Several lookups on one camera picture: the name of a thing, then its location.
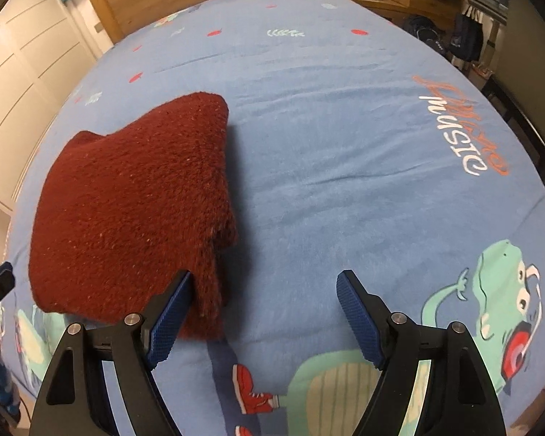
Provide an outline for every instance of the blue gripper pad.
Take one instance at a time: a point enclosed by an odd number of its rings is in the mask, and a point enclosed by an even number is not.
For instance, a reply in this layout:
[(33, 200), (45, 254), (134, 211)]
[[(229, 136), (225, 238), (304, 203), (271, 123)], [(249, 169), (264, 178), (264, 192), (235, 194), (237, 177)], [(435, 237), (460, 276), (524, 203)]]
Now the blue gripper pad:
[(170, 355), (191, 302), (192, 277), (188, 272), (179, 283), (150, 333), (150, 346), (146, 359), (151, 369), (154, 369), (158, 363), (166, 360)]
[(337, 298), (365, 360), (381, 368), (385, 361), (379, 331), (345, 272), (337, 276)]

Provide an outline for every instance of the blue bed sheet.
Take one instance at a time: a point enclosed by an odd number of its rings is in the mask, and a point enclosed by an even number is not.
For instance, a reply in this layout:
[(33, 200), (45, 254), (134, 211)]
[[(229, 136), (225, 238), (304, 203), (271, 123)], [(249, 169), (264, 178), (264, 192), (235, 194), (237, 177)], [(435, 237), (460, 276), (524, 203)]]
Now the blue bed sheet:
[[(225, 257), (226, 338), (178, 341), (154, 371), (183, 434), (351, 434), (379, 374), (340, 310), (343, 269), (417, 323), (464, 322), (513, 423), (545, 384), (545, 189), (460, 72), (349, 0), (210, 0), (103, 56), (45, 136), (10, 228), (17, 286), (1, 341), (18, 380), (38, 393), (75, 319), (38, 310), (28, 283), (50, 166), (79, 130), (112, 133), (198, 90), (230, 107), (240, 240)], [(118, 427), (132, 434), (111, 370)]]

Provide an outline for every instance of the fuzzy red fabric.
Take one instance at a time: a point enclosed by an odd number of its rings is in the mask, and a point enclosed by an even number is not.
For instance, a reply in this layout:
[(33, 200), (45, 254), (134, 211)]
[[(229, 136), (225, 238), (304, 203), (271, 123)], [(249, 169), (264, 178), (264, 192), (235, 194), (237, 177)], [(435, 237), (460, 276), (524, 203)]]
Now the fuzzy red fabric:
[(221, 337), (216, 254), (237, 238), (227, 121), (221, 96), (193, 93), (108, 136), (71, 139), (36, 210), (28, 265), (36, 304), (115, 323), (188, 269), (195, 299), (179, 336)]

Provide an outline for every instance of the cartoon hand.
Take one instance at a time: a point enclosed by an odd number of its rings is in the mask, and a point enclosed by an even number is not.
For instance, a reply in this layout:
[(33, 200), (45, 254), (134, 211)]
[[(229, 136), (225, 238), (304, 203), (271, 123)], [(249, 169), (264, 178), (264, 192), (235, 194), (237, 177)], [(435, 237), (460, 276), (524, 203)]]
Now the cartoon hand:
[(467, 301), (466, 297), (463, 295), (463, 293), (466, 291), (466, 284), (468, 282), (467, 274), (468, 267), (460, 273), (458, 281), (456, 282), (456, 296), (458, 297), (458, 300), (463, 302)]

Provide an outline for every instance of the red dot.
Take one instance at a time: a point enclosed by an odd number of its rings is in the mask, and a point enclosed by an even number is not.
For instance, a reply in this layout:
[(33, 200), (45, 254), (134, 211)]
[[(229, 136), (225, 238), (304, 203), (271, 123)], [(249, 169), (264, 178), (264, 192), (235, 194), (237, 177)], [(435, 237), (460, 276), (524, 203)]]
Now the red dot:
[(129, 79), (129, 83), (135, 82), (137, 79), (139, 79), (143, 75), (143, 72), (140, 72), (139, 74), (135, 74), (133, 77)]

